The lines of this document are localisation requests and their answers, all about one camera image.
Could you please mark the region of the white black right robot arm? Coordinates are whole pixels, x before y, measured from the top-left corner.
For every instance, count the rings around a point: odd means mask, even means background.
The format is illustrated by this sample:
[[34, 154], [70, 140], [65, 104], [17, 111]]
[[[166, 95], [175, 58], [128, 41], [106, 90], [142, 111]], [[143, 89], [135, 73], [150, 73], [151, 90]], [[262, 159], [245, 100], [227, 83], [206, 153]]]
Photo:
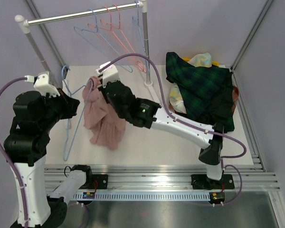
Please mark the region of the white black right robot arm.
[[159, 103], [136, 97], [121, 81], [102, 83], [100, 87], [105, 100], [118, 117], [135, 127], [156, 129], [187, 139], [200, 147], [199, 161], [206, 165], [206, 183], [210, 188], [223, 184], [220, 159], [223, 126], [216, 124], [202, 129], [198, 123], [186, 123], [173, 116]]

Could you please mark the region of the red beige plaid skirt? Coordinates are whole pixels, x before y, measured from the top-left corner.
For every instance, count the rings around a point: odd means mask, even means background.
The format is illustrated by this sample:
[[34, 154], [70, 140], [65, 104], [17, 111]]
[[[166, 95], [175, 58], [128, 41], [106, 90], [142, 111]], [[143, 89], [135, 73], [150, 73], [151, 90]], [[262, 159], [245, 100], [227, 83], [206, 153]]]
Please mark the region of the red beige plaid skirt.
[[233, 99], [233, 106], [232, 106], [232, 113], [235, 112], [237, 102], [239, 98], [239, 89], [236, 86], [233, 86], [233, 92], [232, 92], [232, 99]]

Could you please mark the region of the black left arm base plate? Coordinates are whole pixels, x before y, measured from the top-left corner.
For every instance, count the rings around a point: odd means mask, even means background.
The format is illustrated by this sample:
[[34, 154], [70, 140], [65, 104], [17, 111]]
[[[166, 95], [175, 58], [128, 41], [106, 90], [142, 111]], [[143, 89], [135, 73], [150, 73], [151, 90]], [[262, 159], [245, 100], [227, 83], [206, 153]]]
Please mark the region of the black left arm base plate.
[[90, 189], [106, 190], [108, 186], [108, 177], [107, 174], [93, 174]]

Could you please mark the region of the blue wire hanger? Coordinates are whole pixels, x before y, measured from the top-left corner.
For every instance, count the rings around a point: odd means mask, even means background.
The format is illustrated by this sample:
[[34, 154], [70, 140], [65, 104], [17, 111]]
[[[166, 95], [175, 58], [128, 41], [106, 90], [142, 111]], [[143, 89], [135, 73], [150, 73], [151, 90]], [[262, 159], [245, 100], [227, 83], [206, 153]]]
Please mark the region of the blue wire hanger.
[[147, 2], [145, 0], [135, 0], [136, 15], [132, 16], [132, 21], [136, 27], [136, 36], [141, 42], [141, 53], [149, 57], [149, 38], [147, 21]]

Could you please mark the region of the pastel tie-dye garment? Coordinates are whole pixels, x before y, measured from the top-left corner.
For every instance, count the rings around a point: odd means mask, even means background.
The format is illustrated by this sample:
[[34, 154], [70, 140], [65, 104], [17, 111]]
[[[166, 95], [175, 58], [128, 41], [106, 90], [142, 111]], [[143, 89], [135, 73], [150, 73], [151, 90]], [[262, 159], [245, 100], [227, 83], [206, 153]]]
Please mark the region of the pastel tie-dye garment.
[[[210, 53], [197, 54], [192, 58], [184, 57], [184, 61], [194, 67], [211, 67], [212, 57]], [[169, 93], [169, 109], [174, 113], [186, 114], [184, 100], [179, 86], [173, 83]]]

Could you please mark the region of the pink pleated skirt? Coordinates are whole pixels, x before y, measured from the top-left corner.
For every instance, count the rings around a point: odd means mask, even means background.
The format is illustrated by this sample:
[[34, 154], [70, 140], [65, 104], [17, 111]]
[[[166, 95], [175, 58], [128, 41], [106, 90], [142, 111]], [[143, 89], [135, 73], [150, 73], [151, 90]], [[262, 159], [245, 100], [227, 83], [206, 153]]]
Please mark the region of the pink pleated skirt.
[[113, 107], [108, 104], [99, 90], [100, 79], [96, 76], [82, 91], [85, 102], [84, 127], [93, 133], [90, 143], [116, 150], [126, 129], [126, 121], [118, 117]]

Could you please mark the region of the pink hanger with plaid skirt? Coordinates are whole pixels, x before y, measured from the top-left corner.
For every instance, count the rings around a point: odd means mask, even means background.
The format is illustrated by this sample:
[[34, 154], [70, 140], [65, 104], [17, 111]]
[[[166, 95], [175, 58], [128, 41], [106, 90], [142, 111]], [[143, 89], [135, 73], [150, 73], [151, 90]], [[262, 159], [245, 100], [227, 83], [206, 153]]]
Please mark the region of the pink hanger with plaid skirt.
[[[118, 21], [117, 25], [114, 25], [113, 16], [111, 11], [107, 6], [103, 6], [102, 8], [106, 9], [109, 13], [109, 21], [105, 21], [104, 19], [100, 19], [101, 29], [106, 31], [106, 34], [109, 36], [109, 39], [112, 41], [112, 47], [116, 49], [118, 55], [125, 55], [129, 53], [135, 53], [135, 49], [133, 48], [131, 42], [123, 31], [121, 25], [121, 13], [118, 12]], [[130, 65], [136, 67], [139, 71], [146, 73], [147, 69], [145, 64], [136, 56], [130, 56], [125, 58], [125, 61]]]

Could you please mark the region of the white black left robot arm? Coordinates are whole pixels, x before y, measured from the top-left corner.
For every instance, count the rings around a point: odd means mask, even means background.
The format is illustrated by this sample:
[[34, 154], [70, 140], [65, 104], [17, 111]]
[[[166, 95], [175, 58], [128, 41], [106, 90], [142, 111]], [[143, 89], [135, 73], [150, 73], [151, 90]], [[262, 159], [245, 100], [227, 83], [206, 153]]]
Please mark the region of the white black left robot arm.
[[74, 165], [65, 181], [46, 193], [45, 161], [49, 132], [54, 125], [76, 115], [80, 102], [58, 89], [58, 95], [28, 91], [18, 95], [15, 116], [4, 149], [15, 166], [19, 217], [14, 228], [57, 228], [66, 218], [67, 206], [82, 187], [88, 189], [94, 178], [90, 166]]

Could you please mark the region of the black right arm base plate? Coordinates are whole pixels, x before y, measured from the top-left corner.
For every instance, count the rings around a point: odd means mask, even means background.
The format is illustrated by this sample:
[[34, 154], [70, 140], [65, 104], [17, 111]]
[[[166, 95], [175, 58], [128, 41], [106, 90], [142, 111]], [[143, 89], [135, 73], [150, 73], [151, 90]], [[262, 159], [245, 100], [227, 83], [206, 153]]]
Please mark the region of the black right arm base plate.
[[220, 180], [209, 179], [206, 174], [193, 174], [191, 185], [194, 190], [233, 190], [235, 188], [231, 174], [223, 174]]

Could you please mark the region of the dark green plaid skirt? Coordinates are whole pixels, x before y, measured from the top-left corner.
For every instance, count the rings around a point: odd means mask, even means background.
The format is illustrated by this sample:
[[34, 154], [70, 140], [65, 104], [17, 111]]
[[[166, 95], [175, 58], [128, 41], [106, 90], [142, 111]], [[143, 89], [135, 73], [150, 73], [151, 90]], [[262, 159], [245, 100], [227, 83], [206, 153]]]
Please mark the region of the dark green plaid skirt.
[[166, 75], [179, 87], [188, 119], [210, 125], [220, 123], [224, 133], [234, 131], [232, 73], [228, 68], [195, 67], [175, 52], [168, 52]]

